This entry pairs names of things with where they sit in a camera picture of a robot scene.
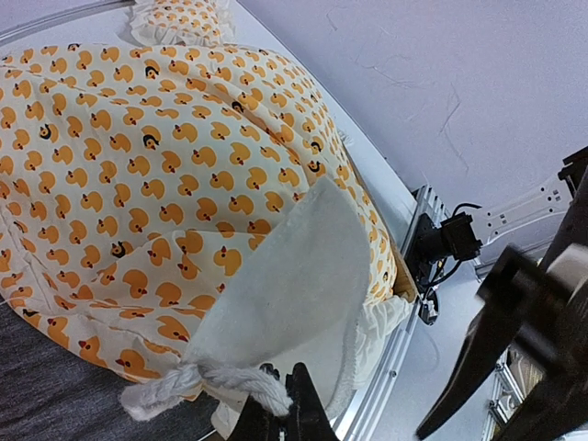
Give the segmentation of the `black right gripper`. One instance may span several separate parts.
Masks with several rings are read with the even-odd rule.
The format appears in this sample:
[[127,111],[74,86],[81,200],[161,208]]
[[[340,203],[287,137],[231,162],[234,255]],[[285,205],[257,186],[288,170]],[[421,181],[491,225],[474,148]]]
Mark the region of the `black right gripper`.
[[426,439],[469,400],[513,346],[543,379],[496,436],[555,440],[587,421],[587,151],[559,173],[574,197],[540,264],[507,247],[482,282],[485,305],[466,332],[450,378],[416,429]]

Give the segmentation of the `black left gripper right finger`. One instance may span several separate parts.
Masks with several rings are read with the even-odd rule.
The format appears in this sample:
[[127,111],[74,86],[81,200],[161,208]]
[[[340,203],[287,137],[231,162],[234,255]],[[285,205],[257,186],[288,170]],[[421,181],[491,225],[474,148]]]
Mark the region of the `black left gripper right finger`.
[[284,428],[286,440],[338,441],[311,375],[303,363],[297,363],[286,376],[288,396],[293,400]]

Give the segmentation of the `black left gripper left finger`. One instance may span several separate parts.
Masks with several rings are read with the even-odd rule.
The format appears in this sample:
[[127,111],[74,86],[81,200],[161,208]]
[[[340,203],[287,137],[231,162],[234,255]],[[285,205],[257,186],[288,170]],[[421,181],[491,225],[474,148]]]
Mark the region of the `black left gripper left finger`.
[[278,441],[281,436],[280,420],[248,397],[232,430],[232,441]]

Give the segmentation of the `wooden pet bed frame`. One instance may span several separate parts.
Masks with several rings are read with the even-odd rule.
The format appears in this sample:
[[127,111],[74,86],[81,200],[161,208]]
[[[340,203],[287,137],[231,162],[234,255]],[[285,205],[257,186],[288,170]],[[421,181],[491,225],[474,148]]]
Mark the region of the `wooden pet bed frame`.
[[177,439],[198,427],[205,390],[279,420],[286,376],[308,369],[327,418],[349,403],[387,331],[392,237],[349,176],[275,209],[233,210],[238,193],[120,165],[93,192],[41,195],[27,178],[1,203],[1,292],[23,320],[3,331],[2,436]]

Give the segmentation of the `duck print mattress cushion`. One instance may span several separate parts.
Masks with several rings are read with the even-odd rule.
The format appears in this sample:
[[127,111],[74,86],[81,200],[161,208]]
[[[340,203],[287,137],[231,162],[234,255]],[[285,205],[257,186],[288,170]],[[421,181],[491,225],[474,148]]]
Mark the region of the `duck print mattress cushion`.
[[338,417],[406,316],[403,262],[311,75],[238,45],[1,62],[1,295],[127,381],[147,423],[208,393]]

